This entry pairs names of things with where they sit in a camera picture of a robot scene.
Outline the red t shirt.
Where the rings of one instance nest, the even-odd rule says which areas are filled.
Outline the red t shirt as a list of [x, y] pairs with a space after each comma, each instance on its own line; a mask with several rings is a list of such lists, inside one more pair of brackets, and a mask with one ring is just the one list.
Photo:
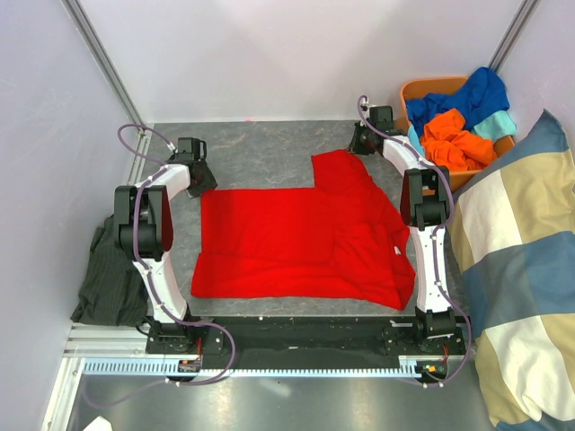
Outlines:
[[318, 154], [311, 163], [311, 187], [202, 197], [192, 295], [407, 305], [415, 272], [406, 253], [409, 231], [393, 203], [348, 151]]

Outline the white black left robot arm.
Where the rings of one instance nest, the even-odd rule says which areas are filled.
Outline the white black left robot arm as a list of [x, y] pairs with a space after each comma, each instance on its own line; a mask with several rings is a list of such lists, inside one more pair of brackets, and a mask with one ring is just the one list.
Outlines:
[[119, 186], [114, 193], [115, 245], [133, 263], [153, 304], [149, 337], [158, 339], [166, 333], [166, 343], [178, 353], [190, 352], [198, 333], [183, 323], [189, 306], [171, 262], [171, 200], [182, 192], [197, 198], [217, 187], [207, 155], [204, 140], [180, 137], [170, 158], [154, 174], [133, 186]]

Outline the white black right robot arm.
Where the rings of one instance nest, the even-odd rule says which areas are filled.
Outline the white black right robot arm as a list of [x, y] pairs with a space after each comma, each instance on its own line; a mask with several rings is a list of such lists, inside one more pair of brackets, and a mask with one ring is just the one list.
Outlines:
[[380, 154], [402, 175], [400, 215], [409, 228], [416, 253], [417, 303], [410, 327], [400, 327], [401, 340], [409, 340], [421, 353], [432, 353], [456, 334], [454, 305], [447, 291], [444, 240], [454, 206], [449, 172], [428, 161], [402, 134], [385, 128], [393, 120], [389, 106], [358, 99], [360, 121], [354, 126], [349, 150], [354, 154]]

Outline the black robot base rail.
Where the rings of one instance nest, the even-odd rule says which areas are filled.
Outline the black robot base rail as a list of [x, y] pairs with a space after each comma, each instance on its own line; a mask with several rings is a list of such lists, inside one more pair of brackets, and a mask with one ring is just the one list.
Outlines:
[[146, 352], [166, 355], [222, 355], [231, 347], [238, 354], [254, 349], [302, 350], [337, 348], [374, 351], [386, 356], [461, 356], [464, 334], [450, 322], [448, 334], [426, 338], [414, 316], [371, 317], [241, 317], [197, 320], [192, 326], [148, 320]]

